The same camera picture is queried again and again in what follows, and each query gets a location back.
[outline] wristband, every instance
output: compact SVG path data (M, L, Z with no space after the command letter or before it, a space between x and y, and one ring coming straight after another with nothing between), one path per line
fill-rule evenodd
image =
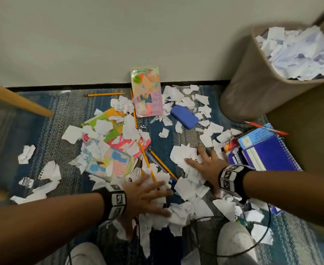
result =
M104 201L104 213L99 226L108 224L124 214L127 205L126 195L118 185L106 184L106 187L94 190L93 193L99 193Z
M244 204L249 197L245 194L243 179L253 170L255 169L246 165L229 165L223 168L219 174L220 188L237 193L242 198L240 203Z

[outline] yellow pencil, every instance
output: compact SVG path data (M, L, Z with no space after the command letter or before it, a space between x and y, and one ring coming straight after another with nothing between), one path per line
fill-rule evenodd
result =
M160 164L169 172L169 174L175 179L178 181L177 177L168 169L168 167L161 161L161 159L153 152L151 151L151 154L157 159L157 161L160 162Z
M143 155L143 157L144 157L144 159L145 159L145 162L146 162L146 164L147 164L147 167L149 168L149 167L150 167L150 163L149 163L149 161L147 160L147 157L146 157L146 154L145 154L144 148L142 147L140 141L138 141L138 144L139 144L140 150L141 150L141 152L142 152L142 155ZM152 179L154 180L154 182L156 182L156 177L155 177L154 172L153 172L152 170L151 170L151 176L152 176Z
M111 96L111 95L124 95L126 93L119 92L119 93L104 93L104 94L88 94L85 97L96 97L96 96Z
M133 99L133 90L130 89L130 95L131 95L131 99ZM135 128L138 128L138 122L136 121L136 112L135 112L135 108L134 108L134 112L133 112L134 118L135 118Z

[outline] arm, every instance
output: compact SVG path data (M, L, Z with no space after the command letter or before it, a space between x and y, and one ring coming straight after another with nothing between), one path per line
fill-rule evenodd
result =
M144 187L149 176L126 184L127 208L119 220L132 238L132 219L141 213L169 216L151 200L173 194L156 190L164 182ZM68 195L0 208L0 264L34 264L99 223L104 213L97 193Z
M198 148L203 164L187 159L219 193L219 173L229 164L218 159L214 150L211 157ZM243 179L246 195L277 206L306 221L324 227L324 176L301 171L251 171Z

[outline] baseboard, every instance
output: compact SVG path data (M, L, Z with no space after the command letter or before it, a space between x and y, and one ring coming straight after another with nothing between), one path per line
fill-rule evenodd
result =
M228 85L230 80L217 81L183 81L183 82L161 82L161 86L166 85ZM78 90L78 89L107 89L107 88L130 88L131 83L121 84L77 84L77 85L44 85L44 86L20 86L9 87L13 92L27 92L27 91L51 91L51 90Z

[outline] trash can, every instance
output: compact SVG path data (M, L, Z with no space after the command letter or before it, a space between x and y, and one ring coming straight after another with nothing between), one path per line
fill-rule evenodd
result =
M226 117L238 123L252 121L281 106L290 99L323 84L324 79L288 80L276 73L255 37L271 27L305 30L308 25L295 22L256 26L242 62L220 97L220 108Z

